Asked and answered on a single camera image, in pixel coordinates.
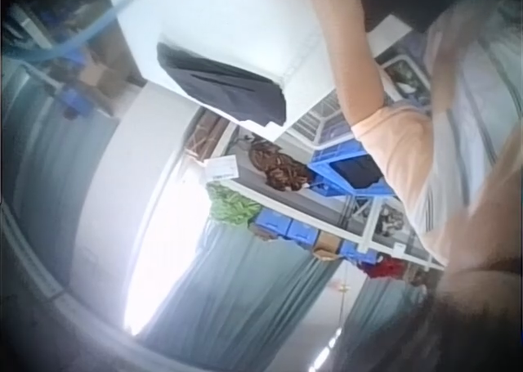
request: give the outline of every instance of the red fabric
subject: red fabric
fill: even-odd
[[[405,264],[400,259],[385,257],[380,263],[370,265],[361,263],[360,269],[369,276],[369,278],[395,278],[400,279],[405,272]]]

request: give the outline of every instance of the wall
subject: wall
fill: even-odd
[[[148,83],[100,161],[78,224],[71,291],[113,325],[144,225],[199,108]]]
[[[278,356],[266,372],[307,372],[338,327],[345,321],[366,278],[362,271],[349,262],[344,262],[305,319],[279,350]],[[336,289],[343,283],[347,283],[350,287],[345,295]]]

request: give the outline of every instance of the sleeve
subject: sleeve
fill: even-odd
[[[413,209],[431,170],[431,119],[412,106],[378,110],[352,127],[407,210]]]

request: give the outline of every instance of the person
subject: person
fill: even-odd
[[[384,106],[360,0],[311,3],[355,138],[445,265],[422,305],[340,340],[333,370],[521,370],[521,0],[459,0],[434,22],[430,116]]]

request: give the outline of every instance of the bright light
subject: bright light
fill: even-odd
[[[127,294],[124,324],[132,335],[153,318],[194,260],[211,202],[199,169],[172,176],[159,197],[143,238]]]
[[[329,357],[330,349],[326,347],[319,356],[316,357],[313,367],[315,370],[318,370],[321,368],[321,366],[324,364],[325,360],[327,360],[327,357]]]

